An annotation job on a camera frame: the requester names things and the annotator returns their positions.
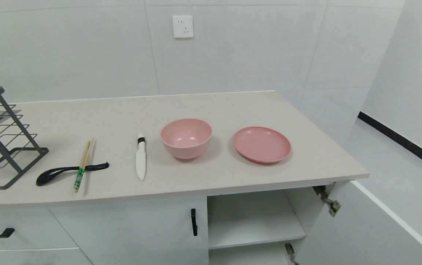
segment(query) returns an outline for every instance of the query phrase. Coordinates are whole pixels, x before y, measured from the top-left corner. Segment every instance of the chopsticks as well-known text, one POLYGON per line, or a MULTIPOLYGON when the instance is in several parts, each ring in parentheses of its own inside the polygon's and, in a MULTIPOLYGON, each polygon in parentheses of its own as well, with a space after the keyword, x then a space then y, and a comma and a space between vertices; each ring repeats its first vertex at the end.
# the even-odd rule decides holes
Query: chopsticks
POLYGON ((93 138, 91 141, 88 141, 87 146, 85 146, 85 151, 83 152, 82 160, 80 161, 80 166, 78 167, 77 177, 75 178, 75 184, 73 185, 75 192, 78 192, 78 189, 80 188, 83 173, 85 173, 85 167, 87 166, 88 158, 90 158, 90 152, 94 143, 95 138, 93 138))

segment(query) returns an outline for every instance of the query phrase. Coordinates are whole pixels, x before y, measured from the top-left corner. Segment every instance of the wall socket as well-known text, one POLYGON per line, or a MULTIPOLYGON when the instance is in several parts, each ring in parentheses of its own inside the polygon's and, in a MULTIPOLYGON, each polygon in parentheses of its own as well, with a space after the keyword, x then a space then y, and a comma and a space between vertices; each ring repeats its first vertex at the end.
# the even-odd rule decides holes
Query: wall socket
POLYGON ((191 15, 174 15, 173 36, 175 38, 192 38, 193 37, 193 16, 191 15))

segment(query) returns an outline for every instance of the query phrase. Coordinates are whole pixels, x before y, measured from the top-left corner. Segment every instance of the knife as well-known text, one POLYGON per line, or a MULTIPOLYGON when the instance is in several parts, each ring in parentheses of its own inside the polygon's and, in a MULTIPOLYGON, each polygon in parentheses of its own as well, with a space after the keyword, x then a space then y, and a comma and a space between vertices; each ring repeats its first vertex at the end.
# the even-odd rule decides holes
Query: knife
POLYGON ((145 138, 142 134, 137 136, 136 173, 140 180, 145 178, 145 138))

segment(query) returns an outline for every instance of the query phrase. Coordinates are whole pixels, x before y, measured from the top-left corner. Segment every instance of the chopstick green label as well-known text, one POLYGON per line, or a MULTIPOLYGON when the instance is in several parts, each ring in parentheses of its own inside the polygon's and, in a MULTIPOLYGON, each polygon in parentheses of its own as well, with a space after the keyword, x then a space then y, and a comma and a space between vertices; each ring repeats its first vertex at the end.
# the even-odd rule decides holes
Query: chopstick green label
POLYGON ((75 190, 78 190, 80 188, 80 183, 82 182, 83 173, 85 173, 85 170, 83 168, 78 168, 77 178, 75 179, 75 184, 73 185, 73 188, 75 190))

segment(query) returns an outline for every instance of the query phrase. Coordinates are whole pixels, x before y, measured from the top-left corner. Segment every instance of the floor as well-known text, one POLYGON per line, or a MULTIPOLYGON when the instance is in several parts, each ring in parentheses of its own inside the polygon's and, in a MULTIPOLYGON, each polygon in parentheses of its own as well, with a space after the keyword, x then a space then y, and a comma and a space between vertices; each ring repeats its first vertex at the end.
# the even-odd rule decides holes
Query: floor
POLYGON ((422 236, 422 160, 359 119, 344 147, 371 172, 359 182, 422 236))

